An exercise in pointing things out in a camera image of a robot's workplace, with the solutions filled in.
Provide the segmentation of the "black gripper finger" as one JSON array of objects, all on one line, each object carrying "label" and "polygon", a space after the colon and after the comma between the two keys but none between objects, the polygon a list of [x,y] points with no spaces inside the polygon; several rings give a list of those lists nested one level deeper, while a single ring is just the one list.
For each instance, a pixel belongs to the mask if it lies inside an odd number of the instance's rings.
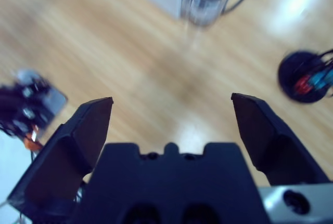
[{"label": "black gripper finger", "polygon": [[86,102],[61,124],[7,198],[30,219],[68,219],[83,178],[95,168],[106,142],[113,99]]},{"label": "black gripper finger", "polygon": [[233,93],[238,129],[254,167],[270,185],[329,183],[330,179],[291,128],[257,97]]}]

